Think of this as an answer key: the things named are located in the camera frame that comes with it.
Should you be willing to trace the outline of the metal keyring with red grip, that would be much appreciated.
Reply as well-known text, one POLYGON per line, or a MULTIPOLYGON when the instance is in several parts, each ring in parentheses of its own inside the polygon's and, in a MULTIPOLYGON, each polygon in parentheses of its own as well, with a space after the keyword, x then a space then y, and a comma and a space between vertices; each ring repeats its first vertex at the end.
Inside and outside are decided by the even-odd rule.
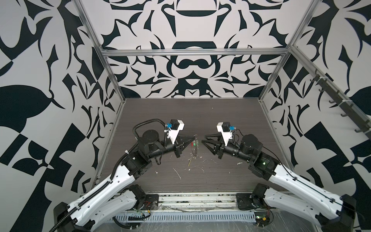
POLYGON ((191 142, 191 154, 188 161, 188 167, 190 166, 191 162, 198 157, 198 150, 199 150, 199 140, 198 136, 194 135, 194 140, 191 142))

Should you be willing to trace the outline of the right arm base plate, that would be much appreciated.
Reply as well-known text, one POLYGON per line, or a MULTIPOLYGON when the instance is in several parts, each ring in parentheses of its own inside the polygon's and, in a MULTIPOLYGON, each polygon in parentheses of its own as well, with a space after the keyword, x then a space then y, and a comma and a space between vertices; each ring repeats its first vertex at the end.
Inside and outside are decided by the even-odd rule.
POLYGON ((269 206, 264 201, 265 194, 264 193, 237 193, 236 194, 236 201, 237 201, 237 208, 242 211, 246 210, 253 210, 253 209, 269 209, 275 207, 269 206))

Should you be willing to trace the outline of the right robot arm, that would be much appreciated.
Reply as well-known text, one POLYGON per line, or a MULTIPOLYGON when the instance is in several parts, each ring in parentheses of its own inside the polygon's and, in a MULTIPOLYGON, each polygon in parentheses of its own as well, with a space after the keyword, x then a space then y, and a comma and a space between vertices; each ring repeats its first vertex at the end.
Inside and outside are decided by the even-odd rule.
POLYGON ((264 153, 263 144, 254 135, 245 135, 240 143, 235 143, 229 135, 212 134, 202 144, 219 159, 230 155, 246 161, 254 175, 291 192, 287 195, 258 184, 250 195, 252 205, 287 211, 324 232, 353 231, 356 219, 356 200, 353 197, 331 193, 289 170, 278 159, 264 153))

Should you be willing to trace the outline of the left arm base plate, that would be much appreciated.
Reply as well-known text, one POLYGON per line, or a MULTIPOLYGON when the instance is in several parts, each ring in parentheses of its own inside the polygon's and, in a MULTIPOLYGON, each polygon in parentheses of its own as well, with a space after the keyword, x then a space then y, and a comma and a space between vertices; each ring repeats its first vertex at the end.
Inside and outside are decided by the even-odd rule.
POLYGON ((139 200, 136 199, 135 204, 127 210, 151 210, 158 207, 158 194, 145 194, 139 200))

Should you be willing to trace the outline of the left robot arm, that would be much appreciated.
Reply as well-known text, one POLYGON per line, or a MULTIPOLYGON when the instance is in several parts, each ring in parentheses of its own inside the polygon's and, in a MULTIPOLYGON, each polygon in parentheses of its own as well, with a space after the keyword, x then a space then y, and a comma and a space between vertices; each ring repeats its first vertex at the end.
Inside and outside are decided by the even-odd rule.
POLYGON ((54 208, 55 225, 52 232, 93 232, 119 213, 141 209, 146 200, 142 188, 134 181, 152 167, 152 159, 182 151, 195 136, 176 136, 174 141, 160 141, 156 130, 147 130, 135 145, 116 163, 112 173, 77 200, 60 203, 54 208))

